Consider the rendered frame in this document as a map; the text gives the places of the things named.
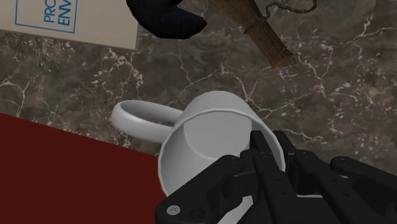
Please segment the white mug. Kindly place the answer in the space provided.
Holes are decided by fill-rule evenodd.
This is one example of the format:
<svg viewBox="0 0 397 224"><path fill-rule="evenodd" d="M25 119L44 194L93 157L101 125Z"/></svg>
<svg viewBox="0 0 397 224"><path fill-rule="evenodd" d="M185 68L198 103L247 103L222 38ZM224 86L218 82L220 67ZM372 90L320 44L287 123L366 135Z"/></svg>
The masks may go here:
<svg viewBox="0 0 397 224"><path fill-rule="evenodd" d="M111 121L132 137L161 144L158 178L165 199L222 156L239 157L249 149L254 130L270 141L278 168L286 169L275 134L244 100L230 92L206 92L184 110L146 101L122 101L113 108ZM220 224L236 222L253 203L252 197L244 197Z"/></svg>

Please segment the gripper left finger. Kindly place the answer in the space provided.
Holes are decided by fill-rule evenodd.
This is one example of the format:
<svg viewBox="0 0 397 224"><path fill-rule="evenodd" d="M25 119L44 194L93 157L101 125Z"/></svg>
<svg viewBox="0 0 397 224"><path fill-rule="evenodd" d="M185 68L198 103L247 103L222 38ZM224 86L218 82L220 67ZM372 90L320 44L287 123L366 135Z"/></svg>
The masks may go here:
<svg viewBox="0 0 397 224"><path fill-rule="evenodd" d="M224 155L155 208L155 224L220 224L242 204L253 205L227 224L308 224L308 219L275 152L259 130L250 133L249 149Z"/></svg>

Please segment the red robot stand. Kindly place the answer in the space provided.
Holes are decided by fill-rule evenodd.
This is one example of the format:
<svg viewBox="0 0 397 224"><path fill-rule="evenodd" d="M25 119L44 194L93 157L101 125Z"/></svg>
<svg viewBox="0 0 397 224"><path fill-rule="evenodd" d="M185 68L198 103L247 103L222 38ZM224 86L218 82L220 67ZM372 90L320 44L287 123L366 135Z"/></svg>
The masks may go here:
<svg viewBox="0 0 397 224"><path fill-rule="evenodd" d="M0 224L155 224L157 158L0 113Z"/></svg>

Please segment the cardboard box with blue print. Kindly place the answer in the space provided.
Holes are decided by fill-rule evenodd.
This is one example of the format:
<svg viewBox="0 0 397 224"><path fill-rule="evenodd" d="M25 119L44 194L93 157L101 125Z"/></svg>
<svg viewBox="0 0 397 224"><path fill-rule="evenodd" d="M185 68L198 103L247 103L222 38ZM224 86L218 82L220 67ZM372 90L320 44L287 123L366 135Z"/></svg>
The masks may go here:
<svg viewBox="0 0 397 224"><path fill-rule="evenodd" d="M141 31L125 0L0 0L0 30L129 50Z"/></svg>

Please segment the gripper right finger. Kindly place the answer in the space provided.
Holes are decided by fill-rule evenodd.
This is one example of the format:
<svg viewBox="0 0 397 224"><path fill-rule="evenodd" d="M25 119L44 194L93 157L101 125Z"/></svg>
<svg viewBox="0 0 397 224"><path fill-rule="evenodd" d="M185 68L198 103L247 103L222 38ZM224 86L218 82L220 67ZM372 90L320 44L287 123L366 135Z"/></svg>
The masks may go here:
<svg viewBox="0 0 397 224"><path fill-rule="evenodd" d="M297 194L319 194L340 224L397 224L397 176L351 157L326 163L311 151L296 149L283 131L274 134Z"/></svg>

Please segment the black curved object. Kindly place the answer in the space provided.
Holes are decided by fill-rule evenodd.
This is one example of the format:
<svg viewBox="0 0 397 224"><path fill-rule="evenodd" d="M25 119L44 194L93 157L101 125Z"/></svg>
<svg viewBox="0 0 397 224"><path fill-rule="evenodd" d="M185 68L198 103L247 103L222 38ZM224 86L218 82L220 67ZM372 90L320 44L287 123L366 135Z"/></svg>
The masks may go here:
<svg viewBox="0 0 397 224"><path fill-rule="evenodd" d="M138 23L163 39L188 39L207 22L200 16L178 8L183 0L126 0Z"/></svg>

